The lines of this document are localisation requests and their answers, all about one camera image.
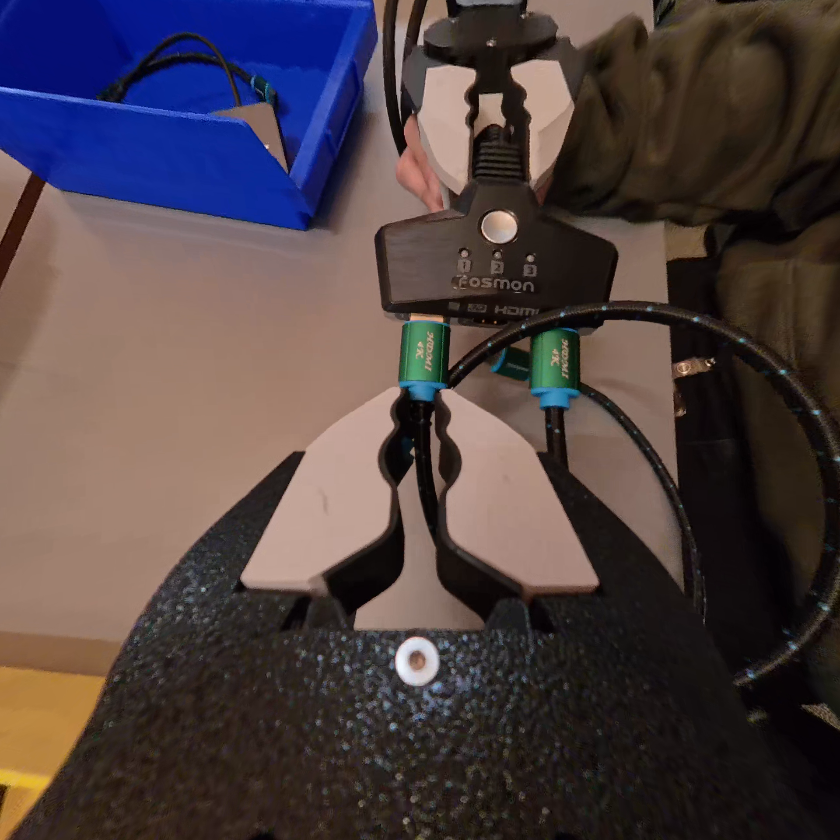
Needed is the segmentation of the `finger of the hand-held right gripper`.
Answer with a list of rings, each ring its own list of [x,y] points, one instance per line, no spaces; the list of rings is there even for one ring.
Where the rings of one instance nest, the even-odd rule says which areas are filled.
[[[469,125],[469,90],[476,83],[469,67],[426,70],[418,129],[423,149],[438,180],[458,195],[470,178],[473,134]]]
[[[558,60],[526,60],[505,68],[502,136],[534,192],[550,179],[571,125],[574,99]]]

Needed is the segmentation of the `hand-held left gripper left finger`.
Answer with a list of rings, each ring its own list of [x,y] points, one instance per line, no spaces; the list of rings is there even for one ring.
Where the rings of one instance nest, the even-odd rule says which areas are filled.
[[[308,446],[240,576],[244,588],[331,596],[354,613],[396,582],[405,543],[402,398],[388,388]]]

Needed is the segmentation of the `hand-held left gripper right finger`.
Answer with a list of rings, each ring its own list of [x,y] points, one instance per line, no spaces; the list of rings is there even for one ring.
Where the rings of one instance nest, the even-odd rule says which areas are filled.
[[[446,591],[483,620],[508,599],[595,593],[599,577],[530,443],[456,392],[440,392],[435,408]]]

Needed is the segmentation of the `black HDMI switch box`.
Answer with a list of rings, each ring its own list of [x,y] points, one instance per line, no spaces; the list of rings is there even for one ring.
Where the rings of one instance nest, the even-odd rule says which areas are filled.
[[[385,312],[489,325],[608,302],[618,262],[611,241],[549,213],[525,182],[491,178],[374,244]]]

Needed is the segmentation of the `braided cable green plug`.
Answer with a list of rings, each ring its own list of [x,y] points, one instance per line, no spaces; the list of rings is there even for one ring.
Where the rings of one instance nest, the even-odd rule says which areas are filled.
[[[799,623],[772,653],[732,679],[739,689],[758,685],[782,674],[804,655],[838,616],[839,601],[839,436],[833,415],[795,370],[793,363],[759,343],[743,330],[703,314],[652,301],[610,301],[581,304],[547,311],[494,333],[478,344],[448,371],[449,389],[456,388],[491,355],[514,343],[554,328],[597,328],[605,321],[640,321],[669,327],[697,329],[731,346],[745,364],[764,375],[785,401],[810,442],[822,478],[824,536],[822,555],[802,604]]]
[[[408,399],[408,429],[413,441],[416,485],[427,530],[438,531],[432,430],[436,398],[448,386],[449,325],[443,318],[413,314],[402,326],[398,384]]]
[[[581,395],[580,335],[574,329],[552,329],[531,341],[530,391],[539,399],[548,454],[569,468],[564,416]]]

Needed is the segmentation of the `blue plastic bin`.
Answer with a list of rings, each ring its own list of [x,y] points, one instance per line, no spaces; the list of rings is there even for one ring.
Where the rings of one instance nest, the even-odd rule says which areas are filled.
[[[71,193],[307,229],[377,32],[372,2],[2,2],[2,151]],[[97,100],[166,37],[212,42],[277,92],[285,170],[224,70],[176,66]]]

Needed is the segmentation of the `yellow plastic bin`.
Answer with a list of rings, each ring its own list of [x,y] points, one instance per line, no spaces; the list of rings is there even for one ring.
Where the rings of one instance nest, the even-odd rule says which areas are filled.
[[[104,682],[1,667],[1,838],[11,837],[67,759]]]

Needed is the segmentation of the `person's right forearm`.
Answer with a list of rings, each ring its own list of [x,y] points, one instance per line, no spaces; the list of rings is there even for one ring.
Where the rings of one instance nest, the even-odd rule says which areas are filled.
[[[651,33],[627,16],[581,51],[548,204],[786,232],[838,211],[838,2],[700,3]]]

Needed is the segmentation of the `grey desk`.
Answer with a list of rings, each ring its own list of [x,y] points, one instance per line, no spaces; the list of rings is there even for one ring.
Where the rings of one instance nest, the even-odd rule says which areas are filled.
[[[293,450],[396,382],[374,234],[419,211],[397,185],[375,41],[382,2],[2,2],[2,227],[35,199],[2,265],[2,666],[103,676],[156,588]],[[217,201],[305,230],[58,187],[120,165],[144,110],[95,97],[191,30],[257,65],[287,111],[288,173],[239,122],[211,119],[219,70],[163,82],[175,119],[145,148]]]

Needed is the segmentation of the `person's right hand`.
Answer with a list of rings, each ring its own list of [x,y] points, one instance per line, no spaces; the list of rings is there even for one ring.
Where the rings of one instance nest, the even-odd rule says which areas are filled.
[[[448,208],[441,183],[424,151],[417,116],[411,116],[404,127],[406,149],[395,168],[400,186],[420,200],[430,213]]]

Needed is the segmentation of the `grey adapter box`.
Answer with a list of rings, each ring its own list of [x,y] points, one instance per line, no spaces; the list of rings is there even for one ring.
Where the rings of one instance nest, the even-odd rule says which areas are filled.
[[[286,143],[275,110],[270,104],[260,101],[247,106],[216,110],[212,114],[219,118],[238,119],[246,123],[283,172],[289,173]]]

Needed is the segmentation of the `person's olive hoodie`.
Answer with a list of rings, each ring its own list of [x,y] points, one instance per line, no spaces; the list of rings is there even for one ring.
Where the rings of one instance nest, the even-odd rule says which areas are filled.
[[[669,302],[729,321],[792,362],[838,417],[838,216],[797,236],[756,224],[709,228],[695,250],[685,246],[669,261]],[[796,613],[784,635],[821,559],[823,486],[793,414],[764,375],[739,362],[759,512],[791,568]]]

